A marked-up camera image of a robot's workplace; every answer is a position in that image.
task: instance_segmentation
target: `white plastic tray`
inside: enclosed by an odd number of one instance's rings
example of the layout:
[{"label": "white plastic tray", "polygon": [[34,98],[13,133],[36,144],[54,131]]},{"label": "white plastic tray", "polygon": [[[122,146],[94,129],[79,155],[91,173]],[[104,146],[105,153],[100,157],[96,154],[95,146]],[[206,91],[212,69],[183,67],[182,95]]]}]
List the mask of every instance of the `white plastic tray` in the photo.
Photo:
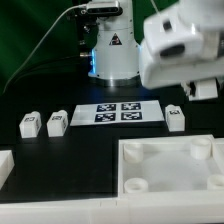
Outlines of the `white plastic tray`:
[{"label": "white plastic tray", "polygon": [[[191,142],[194,139],[211,141],[211,156],[208,159],[199,160],[192,157]],[[142,161],[136,163],[124,158],[125,147],[133,151],[140,146],[143,149]],[[222,152],[217,149],[214,138],[209,135],[122,140],[119,150],[121,194],[124,193],[125,182],[132,178],[141,178],[148,182],[149,192],[207,190],[208,178],[212,175],[221,175],[224,171],[224,161],[220,161],[217,156]]]}]

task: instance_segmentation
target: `cable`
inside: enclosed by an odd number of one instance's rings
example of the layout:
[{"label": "cable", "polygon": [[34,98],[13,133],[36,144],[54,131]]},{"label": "cable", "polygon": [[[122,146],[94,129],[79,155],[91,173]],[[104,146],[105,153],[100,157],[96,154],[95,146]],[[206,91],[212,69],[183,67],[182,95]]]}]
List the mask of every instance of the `cable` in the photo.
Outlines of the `cable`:
[{"label": "cable", "polygon": [[156,6],[155,1],[154,1],[154,0],[150,0],[150,1],[151,1],[151,3],[152,3],[152,6],[154,7],[154,9],[156,10],[156,13],[157,13],[157,14],[160,14],[160,12],[159,12],[159,10],[158,10],[158,8],[157,8],[157,6]]},{"label": "cable", "polygon": [[27,57],[27,59],[23,62],[23,64],[12,74],[12,76],[9,78],[9,80],[7,81],[3,93],[5,93],[5,91],[8,88],[9,83],[11,82],[12,79],[14,79],[14,77],[24,68],[24,66],[26,66],[26,64],[30,61],[30,59],[33,57],[33,55],[36,53],[36,51],[38,50],[38,48],[41,46],[41,44],[44,42],[44,40],[46,39],[46,37],[49,35],[49,33],[53,30],[53,28],[57,25],[57,23],[60,21],[60,19],[69,11],[73,10],[73,9],[77,9],[77,8],[85,8],[86,4],[83,5],[77,5],[77,6],[72,6],[70,8],[68,8],[67,10],[65,10],[53,23],[53,25],[50,27],[50,29],[47,31],[47,33],[42,37],[42,39],[39,41],[39,43],[36,45],[36,47],[33,49],[33,51],[30,53],[30,55]]},{"label": "cable", "polygon": [[21,78],[29,75],[29,73],[33,73],[33,72],[37,72],[37,71],[41,71],[41,70],[45,70],[45,69],[55,68],[55,67],[42,67],[42,68],[39,68],[40,66],[52,64],[52,63],[55,63],[55,62],[67,61],[67,60],[70,60],[70,59],[80,59],[80,57],[78,55],[73,55],[73,56],[67,56],[67,57],[63,57],[63,58],[48,59],[48,60],[45,60],[45,61],[41,61],[41,62],[35,63],[35,64],[31,65],[30,67],[28,67],[26,69],[23,69],[16,76],[14,76],[14,78],[12,78],[10,83],[8,84],[7,89],[10,87],[10,85],[15,84]]}]

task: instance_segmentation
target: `black cable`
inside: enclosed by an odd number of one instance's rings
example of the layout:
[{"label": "black cable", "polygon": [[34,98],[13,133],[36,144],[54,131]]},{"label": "black cable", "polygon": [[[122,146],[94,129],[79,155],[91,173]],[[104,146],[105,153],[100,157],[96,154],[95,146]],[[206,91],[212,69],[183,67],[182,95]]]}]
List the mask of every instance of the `black cable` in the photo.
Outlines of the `black cable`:
[{"label": "black cable", "polygon": [[80,59],[80,57],[78,55],[74,55],[74,56],[67,56],[67,57],[56,58],[56,59],[48,59],[48,60],[44,60],[44,61],[41,61],[41,62],[37,62],[37,63],[29,66],[28,68],[21,70],[13,79],[11,79],[4,92],[6,92],[9,89],[9,87],[11,85],[15,84],[18,80],[20,80],[24,76],[29,75],[29,73],[40,71],[40,70],[43,70],[43,69],[50,69],[49,67],[48,68],[39,68],[38,69],[38,67],[40,67],[40,66],[51,64],[51,63],[55,63],[55,62],[66,61],[66,60],[70,60],[70,59]]}]

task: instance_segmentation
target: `white cylinder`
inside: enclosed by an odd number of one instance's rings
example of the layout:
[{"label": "white cylinder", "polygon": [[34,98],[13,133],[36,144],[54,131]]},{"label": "white cylinder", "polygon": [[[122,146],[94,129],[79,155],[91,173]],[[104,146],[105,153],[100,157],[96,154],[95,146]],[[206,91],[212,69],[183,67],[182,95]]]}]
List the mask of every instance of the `white cylinder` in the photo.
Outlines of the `white cylinder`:
[{"label": "white cylinder", "polygon": [[180,0],[179,17],[199,30],[223,30],[224,0]]},{"label": "white cylinder", "polygon": [[89,77],[107,81],[112,86],[139,76],[139,45],[134,39],[132,0],[119,2],[122,15],[97,19],[99,33],[92,50],[93,69],[89,72]]},{"label": "white cylinder", "polygon": [[220,174],[212,175],[207,180],[208,190],[224,190],[224,176]]},{"label": "white cylinder", "polygon": [[146,193],[149,191],[149,184],[144,179],[132,178],[125,182],[124,190],[128,194]]},{"label": "white cylinder", "polygon": [[191,141],[191,156],[194,159],[205,160],[211,156],[212,143],[207,138],[196,138]]},{"label": "white cylinder", "polygon": [[143,161],[143,146],[139,143],[124,144],[124,159],[128,163],[140,163]]}]

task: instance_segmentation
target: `blue light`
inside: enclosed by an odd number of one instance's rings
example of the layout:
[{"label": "blue light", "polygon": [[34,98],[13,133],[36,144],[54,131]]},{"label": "blue light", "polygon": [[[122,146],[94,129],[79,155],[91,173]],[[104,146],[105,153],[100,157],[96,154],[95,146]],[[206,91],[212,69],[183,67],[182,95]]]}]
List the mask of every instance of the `blue light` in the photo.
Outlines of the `blue light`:
[{"label": "blue light", "polygon": [[96,74],[96,54],[94,49],[92,50],[92,71],[93,74]]}]

